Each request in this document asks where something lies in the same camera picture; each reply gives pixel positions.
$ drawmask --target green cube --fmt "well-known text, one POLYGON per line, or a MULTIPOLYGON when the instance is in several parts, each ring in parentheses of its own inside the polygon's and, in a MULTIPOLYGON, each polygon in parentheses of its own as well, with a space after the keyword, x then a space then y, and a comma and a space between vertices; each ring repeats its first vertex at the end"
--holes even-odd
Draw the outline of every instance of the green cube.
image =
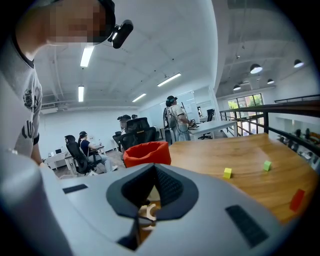
POLYGON ((263 165, 263 169, 267 172, 270 171, 270 168, 271 168, 271 162, 270 161, 265 161, 264 162, 264 165, 263 165))

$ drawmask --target yellow cube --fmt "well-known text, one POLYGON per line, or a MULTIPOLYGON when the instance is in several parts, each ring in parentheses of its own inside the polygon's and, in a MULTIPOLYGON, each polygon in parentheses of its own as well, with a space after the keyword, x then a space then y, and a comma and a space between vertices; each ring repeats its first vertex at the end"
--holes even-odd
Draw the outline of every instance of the yellow cube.
POLYGON ((231 168, 225 168, 224 169, 224 173, 223 173, 223 177, 227 178, 227 179, 230 179, 231 178, 231 171, 232 171, 231 168))

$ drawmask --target seated person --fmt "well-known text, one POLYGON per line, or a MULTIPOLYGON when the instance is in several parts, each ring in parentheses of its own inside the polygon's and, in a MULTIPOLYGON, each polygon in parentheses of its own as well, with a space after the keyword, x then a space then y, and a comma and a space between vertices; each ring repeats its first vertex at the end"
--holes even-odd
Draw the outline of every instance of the seated person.
POLYGON ((121 135, 125 134, 125 128, 127 128, 127 121, 131 120, 130 115, 124 114, 123 116, 119 116, 118 119, 120 121, 120 127, 121 127, 121 135))
MULTIPOLYGON (((93 154, 90 155, 90 149, 91 150, 95 150, 96 147, 92 143, 87 141, 87 138, 88 138, 88 134, 85 131, 80 132, 78 145, 82 149, 83 153, 89 158, 89 160, 91 162, 93 162, 94 161, 93 154, 95 154, 96 152, 94 152, 93 154)), ((95 160, 96 160, 97 164, 103 164, 104 165, 105 171, 107 173, 113 172, 118 168, 117 165, 116 166, 112 166, 111 160, 106 155, 103 155, 103 154, 96 155, 95 156, 95 160)))

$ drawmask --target red block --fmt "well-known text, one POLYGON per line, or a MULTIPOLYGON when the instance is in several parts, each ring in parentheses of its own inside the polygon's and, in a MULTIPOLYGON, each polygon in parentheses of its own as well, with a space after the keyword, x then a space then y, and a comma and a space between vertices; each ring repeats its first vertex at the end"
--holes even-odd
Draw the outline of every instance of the red block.
POLYGON ((290 210, 296 212, 301 205, 302 199, 304 198, 305 191, 302 189, 298 189, 293 196, 290 204, 290 210))

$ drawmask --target black mesh chair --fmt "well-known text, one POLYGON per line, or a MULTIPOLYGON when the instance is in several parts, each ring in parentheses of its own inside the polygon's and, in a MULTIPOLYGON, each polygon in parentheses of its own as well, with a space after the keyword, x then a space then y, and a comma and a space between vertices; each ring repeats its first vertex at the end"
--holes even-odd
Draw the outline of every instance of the black mesh chair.
POLYGON ((115 135, 112 136, 115 143, 118 145, 118 150, 121 152, 120 137, 121 137, 121 131, 116 131, 115 135))
MULTIPOLYGON (((207 122, 212 121, 212 118, 213 118, 213 117, 214 117, 214 112, 212 112, 210 115, 208 115, 207 122)), ((199 139, 201 139, 201 140, 211 139, 211 140, 212 140, 211 136, 210 136, 210 135, 206 135, 206 134, 210 134, 210 132, 205 133, 204 135, 202 135, 201 137, 199 137, 198 140, 199 140, 199 139)))
POLYGON ((73 159, 77 162, 78 166, 75 166, 77 173, 79 174, 87 174, 90 173, 91 170, 94 170, 97 167, 96 157, 93 155, 94 161, 91 162, 80 149, 78 143, 76 142, 76 138, 72 135, 64 136, 66 148, 69 153, 73 157, 73 159))
POLYGON ((154 127, 145 128, 140 131, 132 131, 121 135, 120 143, 123 149, 127 150, 142 143, 155 142, 156 132, 156 128, 154 127))
POLYGON ((128 120, 125 132, 120 137, 120 143, 124 150, 142 143, 156 141, 156 128, 149 126, 146 117, 128 120))
POLYGON ((125 133, 142 131, 143 129, 149 128, 148 119, 146 117, 131 119, 126 122, 125 133))

